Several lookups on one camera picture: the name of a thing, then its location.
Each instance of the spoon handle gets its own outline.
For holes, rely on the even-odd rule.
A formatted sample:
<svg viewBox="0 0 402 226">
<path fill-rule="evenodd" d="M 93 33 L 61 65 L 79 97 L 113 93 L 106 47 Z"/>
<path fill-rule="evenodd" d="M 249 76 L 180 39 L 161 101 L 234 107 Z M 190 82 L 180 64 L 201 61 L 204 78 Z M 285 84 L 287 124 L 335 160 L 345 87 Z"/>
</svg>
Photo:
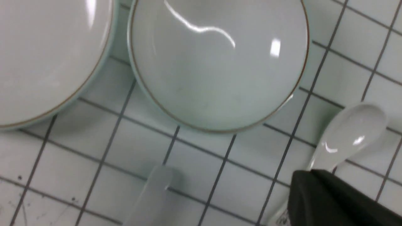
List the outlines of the spoon handle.
<svg viewBox="0 0 402 226">
<path fill-rule="evenodd" d="M 172 179 L 172 169 L 165 166 L 154 167 L 123 226 L 152 226 L 160 215 Z"/>
</svg>

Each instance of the white ceramic spoon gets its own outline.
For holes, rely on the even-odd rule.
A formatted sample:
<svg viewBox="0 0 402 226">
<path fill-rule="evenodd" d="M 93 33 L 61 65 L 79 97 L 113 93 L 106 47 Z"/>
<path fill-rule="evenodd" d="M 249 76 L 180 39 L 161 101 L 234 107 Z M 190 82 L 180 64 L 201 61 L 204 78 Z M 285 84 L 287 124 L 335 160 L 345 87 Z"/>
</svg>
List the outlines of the white ceramic spoon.
<svg viewBox="0 0 402 226">
<path fill-rule="evenodd" d="M 322 135 L 307 170 L 332 170 L 335 166 L 375 142 L 387 127 L 387 116 L 379 107 L 359 103 L 341 111 Z M 287 201 L 267 226 L 290 226 Z"/>
<path fill-rule="evenodd" d="M 172 180 L 172 169 L 166 166 L 154 167 L 123 226 L 154 226 Z"/>
</svg>

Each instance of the plate rim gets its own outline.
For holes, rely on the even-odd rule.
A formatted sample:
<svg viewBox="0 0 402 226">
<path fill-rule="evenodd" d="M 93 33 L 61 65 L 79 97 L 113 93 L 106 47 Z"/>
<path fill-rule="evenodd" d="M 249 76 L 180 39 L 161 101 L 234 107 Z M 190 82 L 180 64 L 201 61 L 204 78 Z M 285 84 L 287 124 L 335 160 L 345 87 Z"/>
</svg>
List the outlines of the plate rim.
<svg viewBox="0 0 402 226">
<path fill-rule="evenodd" d="M 113 41 L 115 39 L 117 29 L 117 19 L 119 15 L 120 0 L 111 0 L 111 1 L 113 9 L 111 16 L 111 25 L 109 27 L 109 31 L 107 34 L 107 41 L 103 47 L 102 53 L 97 63 L 95 64 L 93 70 L 88 75 L 86 80 L 76 89 L 76 91 L 74 91 L 70 96 L 68 96 L 65 100 L 63 100 L 60 104 L 56 105 L 52 109 L 24 121 L 19 121 L 10 124 L 0 124 L 0 131 L 13 130 L 21 127 L 26 127 L 57 114 L 61 110 L 65 109 L 68 105 L 72 104 L 75 100 L 77 100 L 79 98 L 79 95 L 82 94 L 88 88 L 88 86 L 92 84 L 93 80 L 96 77 L 98 77 L 100 70 L 103 68 L 106 60 L 109 58 L 109 54 L 111 52 L 111 48 L 113 45 Z"/>
<path fill-rule="evenodd" d="M 307 10 L 306 10 L 306 6 L 303 2 L 303 0 L 299 0 L 302 6 L 302 9 L 304 11 L 304 17 L 306 20 L 306 28 L 307 28 L 307 48 L 306 48 L 306 55 L 304 58 L 304 64 L 303 67 L 301 69 L 299 78 L 297 79 L 297 82 L 295 84 L 295 86 L 292 88 L 292 90 L 290 91 L 289 95 L 282 101 L 282 103 L 272 112 L 270 112 L 267 116 L 263 117 L 262 119 L 251 123 L 250 125 L 246 125 L 243 127 L 238 127 L 238 128 L 234 128 L 234 129 L 206 129 L 206 128 L 202 128 L 199 126 L 195 126 L 195 125 L 191 125 L 189 123 L 184 122 L 183 120 L 179 119 L 178 117 L 176 117 L 175 115 L 173 115 L 171 112 L 169 112 L 166 108 L 163 107 L 162 104 L 160 104 L 158 102 L 158 100 L 152 95 L 152 92 L 149 90 L 149 88 L 146 86 L 141 73 L 138 70 L 138 65 L 135 59 L 135 54 L 134 54 L 134 45 L 132 42 L 132 33 L 133 33 L 133 25 L 134 25 L 134 14 L 135 14 L 135 10 L 137 8 L 137 4 L 140 0 L 133 0 L 133 2 L 131 3 L 131 7 L 130 7 L 130 13 L 129 13 L 129 22 L 127 24 L 127 47 L 128 47 L 128 53 L 129 53 L 129 58 L 130 58 L 130 65 L 131 68 L 133 69 L 133 74 L 137 80 L 137 83 L 140 85 L 142 92 L 147 96 L 148 99 L 150 99 L 152 101 L 152 103 L 154 105 L 156 105 L 156 107 L 158 109 L 160 109 L 165 115 L 167 115 L 168 117 L 170 117 L 171 119 L 173 119 L 176 123 L 178 123 L 179 125 L 184 125 L 187 128 L 191 128 L 191 129 L 195 129 L 198 131 L 202 131 L 205 133 L 212 133 L 212 134 L 228 134 L 228 133 L 237 133 L 240 131 L 244 131 L 244 130 L 248 130 L 256 125 L 262 124 L 264 121 L 266 121 L 268 118 L 270 118 L 272 115 L 274 115 L 276 112 L 278 112 L 293 96 L 293 93 L 295 92 L 295 90 L 297 89 L 297 87 L 300 84 L 301 78 L 303 76 L 304 70 L 306 69 L 306 64 L 307 64 L 307 59 L 308 59 L 308 54 L 310 51 L 310 44 L 311 44 L 311 38 L 310 38 L 310 25 L 309 25 L 309 20 L 308 20 L 308 15 L 307 15 Z"/>
</svg>

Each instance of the black bag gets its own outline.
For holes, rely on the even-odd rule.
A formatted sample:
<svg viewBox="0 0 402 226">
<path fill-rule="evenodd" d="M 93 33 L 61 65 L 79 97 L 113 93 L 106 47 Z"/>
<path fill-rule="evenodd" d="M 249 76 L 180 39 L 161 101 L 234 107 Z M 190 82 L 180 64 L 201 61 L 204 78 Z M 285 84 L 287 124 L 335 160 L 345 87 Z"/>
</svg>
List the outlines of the black bag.
<svg viewBox="0 0 402 226">
<path fill-rule="evenodd" d="M 292 226 L 402 226 L 402 217 L 324 170 L 293 173 L 287 209 Z"/>
</svg>

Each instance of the ceramic dish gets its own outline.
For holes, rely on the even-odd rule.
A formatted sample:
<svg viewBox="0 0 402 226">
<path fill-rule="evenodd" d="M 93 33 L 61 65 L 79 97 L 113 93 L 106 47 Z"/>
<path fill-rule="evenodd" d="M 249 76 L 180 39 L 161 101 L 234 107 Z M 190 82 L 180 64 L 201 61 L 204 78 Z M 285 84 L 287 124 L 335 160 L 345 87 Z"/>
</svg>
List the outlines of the ceramic dish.
<svg viewBox="0 0 402 226">
<path fill-rule="evenodd" d="M 54 115 L 107 59 L 119 1 L 0 0 L 0 129 Z"/>
<path fill-rule="evenodd" d="M 297 0 L 134 0 L 127 36 L 146 95 L 179 124 L 215 133 L 285 104 L 310 42 Z"/>
</svg>

